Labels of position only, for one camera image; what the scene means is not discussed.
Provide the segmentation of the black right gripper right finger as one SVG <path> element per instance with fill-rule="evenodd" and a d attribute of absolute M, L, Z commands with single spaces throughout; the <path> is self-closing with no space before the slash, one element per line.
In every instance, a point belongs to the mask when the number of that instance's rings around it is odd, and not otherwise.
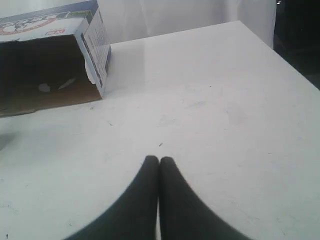
<path fill-rule="evenodd" d="M 159 223 L 163 240 L 248 240 L 192 190 L 171 157 L 159 164 Z"/>

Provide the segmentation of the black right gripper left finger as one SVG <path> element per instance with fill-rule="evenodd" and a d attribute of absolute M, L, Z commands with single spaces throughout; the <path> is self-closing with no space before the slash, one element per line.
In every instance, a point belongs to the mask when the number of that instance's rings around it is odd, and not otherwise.
<path fill-rule="evenodd" d="M 155 240 L 158 211 L 159 160 L 145 157 L 123 194 L 98 218 L 69 240 Z"/>

